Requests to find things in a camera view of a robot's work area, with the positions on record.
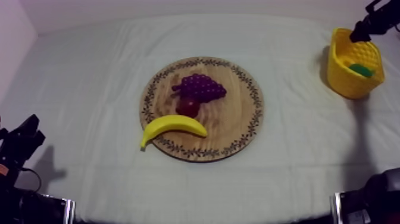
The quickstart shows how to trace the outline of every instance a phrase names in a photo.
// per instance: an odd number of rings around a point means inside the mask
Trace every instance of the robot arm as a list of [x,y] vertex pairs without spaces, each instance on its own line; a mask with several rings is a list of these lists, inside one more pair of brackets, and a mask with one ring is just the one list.
[[365,9],[368,15],[363,21],[357,22],[350,40],[355,43],[359,41],[370,41],[370,35],[384,35],[393,26],[400,23],[400,0],[390,0],[378,10],[374,6],[381,0],[374,0]]
[[400,168],[373,175],[356,191],[331,198],[333,224],[399,224]]

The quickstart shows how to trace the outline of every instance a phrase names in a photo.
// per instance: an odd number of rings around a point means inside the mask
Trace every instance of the basket rim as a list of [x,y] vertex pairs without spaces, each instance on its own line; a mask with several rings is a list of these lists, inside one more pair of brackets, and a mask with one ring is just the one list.
[[381,74],[382,74],[382,78],[378,78],[378,77],[376,77],[376,76],[365,77],[365,76],[363,76],[363,75],[361,75],[361,74],[359,74],[359,73],[357,73],[357,72],[351,70],[349,67],[345,66],[344,63],[341,62],[341,60],[338,59],[338,56],[336,55],[336,42],[335,42],[334,40],[335,40],[336,34],[337,34],[338,31],[340,31],[340,30],[346,30],[346,31],[351,32],[350,29],[347,29],[347,28],[340,28],[340,27],[335,28],[335,29],[333,30],[332,40],[331,40],[331,44],[330,44],[330,47],[332,48],[332,58],[333,58],[333,60],[339,65],[339,67],[341,67],[342,69],[345,69],[347,72],[349,72],[350,74],[353,74],[354,76],[357,76],[357,77],[359,77],[359,78],[361,78],[361,79],[365,79],[365,80],[371,80],[371,79],[373,79],[373,80],[375,80],[376,82],[383,83],[383,82],[385,81],[385,74],[384,74],[384,71],[383,71],[382,59],[381,59],[381,56],[380,56],[380,51],[379,51],[379,48],[378,48],[377,46],[375,46],[375,44],[372,43],[371,41],[366,42],[366,44],[367,44],[368,46],[372,47],[372,48],[375,50],[375,52],[377,53],[378,61],[379,61],[379,68],[378,68],[378,69],[380,70],[380,72],[381,72]]

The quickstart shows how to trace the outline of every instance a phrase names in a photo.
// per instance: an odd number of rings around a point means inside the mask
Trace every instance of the white wall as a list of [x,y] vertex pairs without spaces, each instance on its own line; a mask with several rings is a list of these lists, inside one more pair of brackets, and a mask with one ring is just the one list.
[[0,1],[0,102],[38,34],[18,0]]
[[21,0],[39,33],[107,21],[188,13],[248,13],[355,24],[372,0]]

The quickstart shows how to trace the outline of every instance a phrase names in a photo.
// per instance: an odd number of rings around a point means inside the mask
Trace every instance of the toy fruit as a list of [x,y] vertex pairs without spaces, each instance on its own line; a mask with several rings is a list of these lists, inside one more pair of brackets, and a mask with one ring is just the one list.
[[352,64],[351,66],[349,66],[349,69],[357,72],[358,74],[364,76],[364,77],[372,77],[373,73],[371,70],[369,70],[368,68],[366,68],[365,66],[362,66],[360,64]]
[[180,115],[195,118],[199,114],[200,103],[191,97],[181,98],[178,106],[176,107],[176,112]]
[[207,136],[207,130],[197,120],[182,115],[167,115],[153,120],[146,126],[140,147],[145,148],[150,139],[168,130],[183,130],[202,137]]
[[192,97],[198,102],[210,102],[225,97],[226,89],[204,74],[184,77],[180,85],[172,86],[174,92],[180,91],[181,98]]

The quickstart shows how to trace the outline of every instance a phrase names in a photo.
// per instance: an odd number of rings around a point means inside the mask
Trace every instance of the purple grape bunch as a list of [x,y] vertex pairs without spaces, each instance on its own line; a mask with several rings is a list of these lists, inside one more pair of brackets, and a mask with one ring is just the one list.
[[172,86],[174,92],[180,91],[182,97],[191,97],[198,102],[210,102],[225,97],[226,89],[205,74],[184,77],[180,85]]

